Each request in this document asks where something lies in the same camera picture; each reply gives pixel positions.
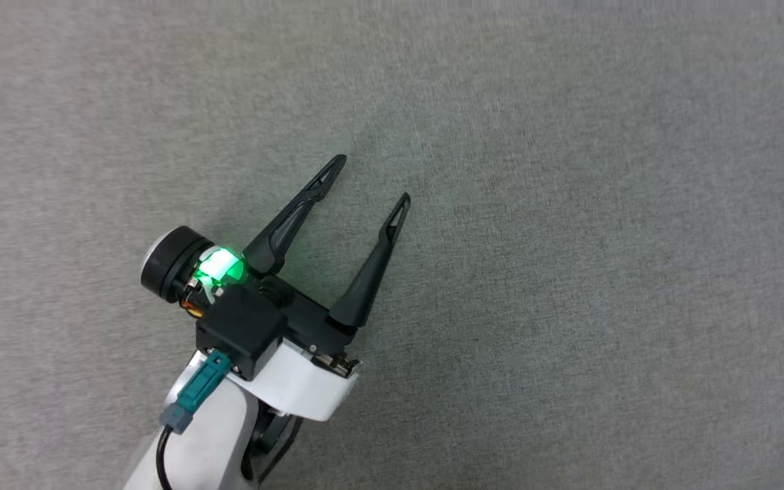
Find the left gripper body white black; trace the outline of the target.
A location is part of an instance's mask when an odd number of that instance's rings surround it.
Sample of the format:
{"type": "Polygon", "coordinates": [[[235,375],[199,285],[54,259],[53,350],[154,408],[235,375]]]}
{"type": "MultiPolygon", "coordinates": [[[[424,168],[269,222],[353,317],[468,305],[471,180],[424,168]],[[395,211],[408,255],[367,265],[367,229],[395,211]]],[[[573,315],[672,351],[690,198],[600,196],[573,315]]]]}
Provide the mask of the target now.
{"type": "MultiPolygon", "coordinates": [[[[175,227],[159,236],[144,255],[141,284],[169,304],[175,304],[195,321],[204,316],[231,285],[258,289],[287,318],[287,329],[276,353],[248,382],[231,366],[225,381],[277,410],[309,421],[326,421],[351,392],[357,381],[357,360],[346,356],[349,332],[339,331],[320,304],[273,275],[250,272],[246,261],[190,227],[175,227]]],[[[177,392],[195,366],[212,350],[197,347],[192,360],[166,397],[177,392]]]]}

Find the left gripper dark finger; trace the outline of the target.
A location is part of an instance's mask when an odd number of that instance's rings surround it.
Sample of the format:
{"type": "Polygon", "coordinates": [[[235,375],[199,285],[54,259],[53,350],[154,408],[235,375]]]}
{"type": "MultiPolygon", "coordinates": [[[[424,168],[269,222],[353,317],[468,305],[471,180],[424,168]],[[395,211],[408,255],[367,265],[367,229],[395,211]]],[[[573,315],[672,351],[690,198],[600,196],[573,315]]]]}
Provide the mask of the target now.
{"type": "Polygon", "coordinates": [[[313,207],[322,201],[346,165],[346,155],[337,154],[281,209],[261,233],[243,249],[251,273],[276,275],[283,268],[287,251],[313,207]]]}
{"type": "Polygon", "coordinates": [[[410,195],[402,193],[380,227],[376,245],[367,260],[362,263],[361,269],[352,279],[344,295],[330,307],[329,318],[337,325],[358,329],[368,322],[374,299],[382,285],[395,243],[410,210],[410,204],[410,195]]]}

